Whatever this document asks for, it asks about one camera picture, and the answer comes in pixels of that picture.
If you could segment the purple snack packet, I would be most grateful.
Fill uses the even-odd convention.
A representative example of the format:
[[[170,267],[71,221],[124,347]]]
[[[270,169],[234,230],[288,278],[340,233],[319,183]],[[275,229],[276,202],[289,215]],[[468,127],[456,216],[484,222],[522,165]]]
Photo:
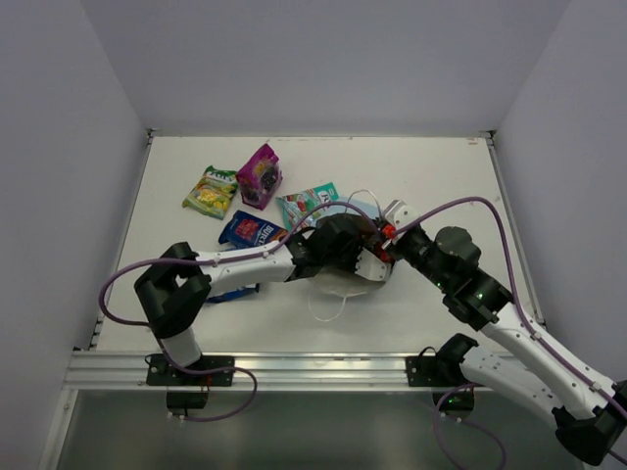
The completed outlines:
[[[237,171],[242,202],[257,210],[264,210],[282,182],[279,157],[264,143]]]

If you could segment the yellow green candy packet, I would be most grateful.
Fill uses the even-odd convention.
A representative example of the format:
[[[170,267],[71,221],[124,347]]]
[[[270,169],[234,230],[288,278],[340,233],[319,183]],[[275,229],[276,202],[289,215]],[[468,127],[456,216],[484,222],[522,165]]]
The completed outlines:
[[[207,166],[181,205],[202,215],[223,220],[239,187],[236,173],[236,170]]]

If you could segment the blue Kettle chips bag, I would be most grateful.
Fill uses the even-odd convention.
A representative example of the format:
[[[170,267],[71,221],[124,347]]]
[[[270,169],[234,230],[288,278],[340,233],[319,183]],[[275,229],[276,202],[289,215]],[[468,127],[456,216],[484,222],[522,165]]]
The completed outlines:
[[[208,305],[216,305],[226,302],[235,301],[250,295],[257,294],[261,289],[261,284],[249,284],[241,286],[237,289],[226,291],[220,295],[216,295],[214,290],[211,290],[210,295],[206,298],[205,303]]]

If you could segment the blue red snack packet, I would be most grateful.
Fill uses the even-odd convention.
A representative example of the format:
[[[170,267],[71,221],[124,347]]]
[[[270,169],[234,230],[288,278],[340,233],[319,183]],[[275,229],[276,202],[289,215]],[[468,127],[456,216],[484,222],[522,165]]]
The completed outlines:
[[[226,223],[217,241],[236,249],[248,249],[280,241],[286,235],[287,231],[273,222],[238,210]]]

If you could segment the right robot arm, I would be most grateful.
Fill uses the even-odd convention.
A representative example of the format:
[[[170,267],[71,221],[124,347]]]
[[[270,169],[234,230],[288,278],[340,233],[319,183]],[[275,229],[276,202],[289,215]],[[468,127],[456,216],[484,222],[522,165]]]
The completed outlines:
[[[595,370],[538,326],[514,290],[480,268],[481,251],[465,229],[448,226],[430,238],[419,225],[389,226],[384,234],[393,257],[432,282],[457,320],[522,364],[506,371],[471,345],[437,359],[440,379],[452,385],[477,382],[528,405],[554,423],[566,450],[600,465],[626,429],[626,384]]]

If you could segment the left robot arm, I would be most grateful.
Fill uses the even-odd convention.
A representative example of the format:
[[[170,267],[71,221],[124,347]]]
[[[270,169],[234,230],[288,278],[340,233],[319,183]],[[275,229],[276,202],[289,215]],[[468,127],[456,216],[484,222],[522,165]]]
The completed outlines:
[[[203,255],[189,244],[171,246],[135,281],[134,291],[150,329],[170,359],[169,373],[181,384],[204,371],[192,325],[210,296],[258,283],[346,274],[383,284],[393,263],[369,217],[335,213],[313,227],[294,226],[282,239],[253,248]]]

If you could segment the light blue paper bag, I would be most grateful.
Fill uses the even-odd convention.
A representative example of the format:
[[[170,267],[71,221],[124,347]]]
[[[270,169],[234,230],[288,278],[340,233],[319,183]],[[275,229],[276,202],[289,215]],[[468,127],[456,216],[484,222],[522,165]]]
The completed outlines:
[[[308,306],[313,317],[319,322],[331,322],[338,318],[345,309],[347,299],[371,294],[381,289],[389,280],[392,273],[392,265],[383,265],[383,277],[379,280],[369,280],[358,276],[356,273],[345,270],[325,267],[315,277],[310,278],[310,292]],[[312,300],[314,293],[329,298],[327,306],[323,303],[314,305]]]

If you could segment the green red snack packet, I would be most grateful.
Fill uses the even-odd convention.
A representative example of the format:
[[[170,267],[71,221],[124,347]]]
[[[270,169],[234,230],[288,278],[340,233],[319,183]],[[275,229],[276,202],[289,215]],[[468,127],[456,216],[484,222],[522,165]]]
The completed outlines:
[[[301,219],[301,227],[315,226],[316,221],[328,211],[328,208],[320,209],[319,206],[338,200],[339,195],[332,182],[275,198],[288,230]]]

